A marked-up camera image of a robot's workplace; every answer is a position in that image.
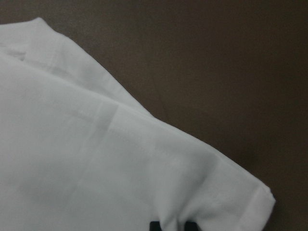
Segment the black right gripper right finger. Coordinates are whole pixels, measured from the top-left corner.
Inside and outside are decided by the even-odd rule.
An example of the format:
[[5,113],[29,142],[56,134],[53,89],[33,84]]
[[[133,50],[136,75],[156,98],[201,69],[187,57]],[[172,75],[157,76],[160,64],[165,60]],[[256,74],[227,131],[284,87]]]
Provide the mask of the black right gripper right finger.
[[184,231],[199,231],[193,214],[187,215],[184,221]]

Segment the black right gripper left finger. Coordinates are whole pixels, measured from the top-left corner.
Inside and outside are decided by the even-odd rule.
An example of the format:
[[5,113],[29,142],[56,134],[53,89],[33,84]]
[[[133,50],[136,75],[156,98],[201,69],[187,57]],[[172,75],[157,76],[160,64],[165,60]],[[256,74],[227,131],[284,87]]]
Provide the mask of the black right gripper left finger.
[[158,215],[152,215],[149,220],[149,231],[162,231],[160,225],[160,217]]

